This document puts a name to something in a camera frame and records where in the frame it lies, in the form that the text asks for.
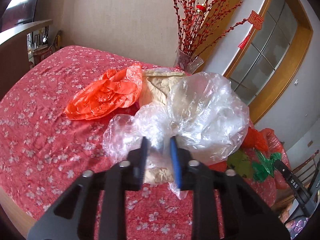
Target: white wall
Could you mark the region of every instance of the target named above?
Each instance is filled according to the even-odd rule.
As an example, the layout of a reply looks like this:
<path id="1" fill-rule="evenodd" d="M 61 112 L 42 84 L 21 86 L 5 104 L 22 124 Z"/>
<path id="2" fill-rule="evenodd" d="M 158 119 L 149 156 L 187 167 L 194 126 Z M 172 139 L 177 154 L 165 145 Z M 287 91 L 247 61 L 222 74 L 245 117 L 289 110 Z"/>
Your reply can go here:
<path id="1" fill-rule="evenodd" d="M 284 141 L 284 148 L 290 149 L 312 127 L 320 117 L 320 21 L 307 0 L 300 0 L 313 28 L 313 36 L 305 58 L 291 83 L 255 125 L 261 130 L 270 127 L 275 130 L 279 140 Z M 307 158 L 297 157 L 301 164 Z"/>
<path id="2" fill-rule="evenodd" d="M 242 0 L 242 5 L 237 8 L 232 16 L 230 26 L 236 22 L 248 18 L 251 11 L 260 13 L 261 7 L 265 0 Z M 248 35 L 252 25 L 245 23 L 237 26 L 234 30 L 228 33 L 223 39 L 219 41 L 215 50 L 209 58 L 208 63 L 205 65 L 203 71 L 215 72 L 223 75 L 240 50 L 238 45 Z"/>
<path id="3" fill-rule="evenodd" d="M 172 0 L 39 0 L 36 19 L 53 19 L 51 37 L 124 57 L 173 66 L 178 46 Z"/>
<path id="4" fill-rule="evenodd" d="M 308 147 L 310 141 L 313 141 L 313 144 Z M 304 163 L 317 150 L 320 150 L 320 119 L 315 122 L 299 141 L 287 150 L 287 156 L 292 169 Z"/>

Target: screw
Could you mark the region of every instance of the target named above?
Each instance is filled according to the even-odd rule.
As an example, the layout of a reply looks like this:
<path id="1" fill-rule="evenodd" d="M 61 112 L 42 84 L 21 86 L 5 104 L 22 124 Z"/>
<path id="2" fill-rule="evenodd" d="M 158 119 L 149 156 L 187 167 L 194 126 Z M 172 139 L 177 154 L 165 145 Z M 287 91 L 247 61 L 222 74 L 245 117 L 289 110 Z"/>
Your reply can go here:
<path id="1" fill-rule="evenodd" d="M 191 160 L 188 162 L 188 165 L 190 167 L 196 167 L 196 166 L 199 166 L 200 162 L 198 162 L 197 160 Z"/>
<path id="2" fill-rule="evenodd" d="M 119 163 L 119 166 L 123 168 L 123 167 L 128 167 L 128 166 L 130 166 L 130 164 L 131 164 L 131 163 L 130 163 L 128 160 L 124 160 L 124 161 L 122 161 L 122 162 Z"/>
<path id="3" fill-rule="evenodd" d="M 235 176 L 236 172 L 232 169 L 226 170 L 226 175 L 227 176 Z"/>
<path id="4" fill-rule="evenodd" d="M 86 170 L 86 171 L 82 172 L 82 176 L 85 178 L 89 178 L 92 175 L 93 175 L 93 171 L 90 171 L 90 170 Z"/>

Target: glass vase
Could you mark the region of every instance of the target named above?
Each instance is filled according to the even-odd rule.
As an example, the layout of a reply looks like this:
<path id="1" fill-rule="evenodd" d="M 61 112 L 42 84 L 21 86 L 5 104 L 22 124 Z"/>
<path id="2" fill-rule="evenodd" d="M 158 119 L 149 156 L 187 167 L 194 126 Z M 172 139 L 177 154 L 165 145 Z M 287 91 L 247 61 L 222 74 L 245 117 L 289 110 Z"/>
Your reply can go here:
<path id="1" fill-rule="evenodd" d="M 183 71 L 193 74 L 202 64 L 203 59 L 200 57 L 193 58 L 184 52 L 182 52 L 179 48 L 177 49 L 177 57 L 174 62 L 174 67 L 178 66 Z"/>

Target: orange plastic bag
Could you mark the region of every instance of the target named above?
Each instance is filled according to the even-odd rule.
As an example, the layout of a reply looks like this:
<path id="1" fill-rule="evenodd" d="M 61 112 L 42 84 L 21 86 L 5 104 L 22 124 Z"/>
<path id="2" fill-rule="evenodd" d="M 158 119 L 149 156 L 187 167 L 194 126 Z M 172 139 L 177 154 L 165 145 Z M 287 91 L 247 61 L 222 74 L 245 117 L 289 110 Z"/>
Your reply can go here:
<path id="1" fill-rule="evenodd" d="M 123 70 L 109 69 L 99 80 L 76 93 L 64 113 L 72 120 L 98 119 L 118 107 L 134 104 L 142 90 L 141 65 Z"/>

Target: shelf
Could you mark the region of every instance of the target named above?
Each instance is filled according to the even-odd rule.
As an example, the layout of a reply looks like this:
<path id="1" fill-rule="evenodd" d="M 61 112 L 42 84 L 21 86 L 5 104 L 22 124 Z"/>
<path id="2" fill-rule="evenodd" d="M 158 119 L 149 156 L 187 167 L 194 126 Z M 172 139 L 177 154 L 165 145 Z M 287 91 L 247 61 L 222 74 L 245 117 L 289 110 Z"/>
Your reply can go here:
<path id="1" fill-rule="evenodd" d="M 52 25 L 52 23 L 53 23 L 53 20 L 37 21 L 37 22 L 18 25 L 9 30 L 1 32 L 0 33 L 0 50 L 8 46 L 8 44 L 17 40 L 18 38 L 22 36 L 26 37 L 28 33 L 34 32 L 48 25 Z"/>

